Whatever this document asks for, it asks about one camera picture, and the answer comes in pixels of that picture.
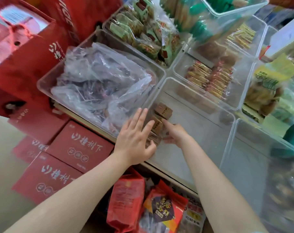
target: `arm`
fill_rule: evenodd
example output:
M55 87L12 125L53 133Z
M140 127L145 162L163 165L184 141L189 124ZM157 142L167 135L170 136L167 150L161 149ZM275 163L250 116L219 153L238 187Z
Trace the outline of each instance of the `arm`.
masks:
M145 149L154 121L142 131L147 109L138 109L117 138L115 151L98 166L42 202L5 233L78 233L104 194L131 165L149 159L156 145Z
M169 136L165 143L176 144L183 151L209 222L215 233L268 233L258 216L180 125L164 121Z

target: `forearm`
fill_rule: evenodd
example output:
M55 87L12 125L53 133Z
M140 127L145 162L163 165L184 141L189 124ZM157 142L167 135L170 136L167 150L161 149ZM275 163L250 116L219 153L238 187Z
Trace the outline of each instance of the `forearm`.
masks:
M215 233L267 232L246 200L192 137L184 140L182 150Z
M80 232L98 202L128 167L121 155L110 155L38 205L6 233Z

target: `crumpled plastic bag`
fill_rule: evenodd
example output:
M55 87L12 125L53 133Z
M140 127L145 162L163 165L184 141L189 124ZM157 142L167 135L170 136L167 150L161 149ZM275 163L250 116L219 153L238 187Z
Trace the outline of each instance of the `crumpled plastic bag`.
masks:
M68 51L64 73L51 93L75 113L118 136L148 98L158 78L101 43Z

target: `hand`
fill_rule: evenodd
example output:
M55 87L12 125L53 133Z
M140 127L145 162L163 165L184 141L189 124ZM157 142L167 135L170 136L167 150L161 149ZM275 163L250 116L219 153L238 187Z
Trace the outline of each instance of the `hand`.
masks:
M189 138L188 133L180 124L172 124L165 119L163 119L162 122L166 129L168 129L168 136L164 137L163 141L166 144L175 144L181 148L183 141Z
M142 109L139 108L133 118L124 123L115 145L114 153L121 155L129 166L146 161L157 149L153 141L147 149L145 148L154 121L149 121L142 130L148 109L141 112Z

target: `red and yellow wrapped snack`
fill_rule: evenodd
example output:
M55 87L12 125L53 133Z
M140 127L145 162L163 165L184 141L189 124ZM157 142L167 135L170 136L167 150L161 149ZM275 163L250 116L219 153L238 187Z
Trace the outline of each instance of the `red and yellow wrapped snack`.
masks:
M145 179L134 168L129 171L114 184L107 212L107 224L120 233L135 229L144 200Z
M174 233L182 219L188 199L174 193L162 180L145 200L137 233Z

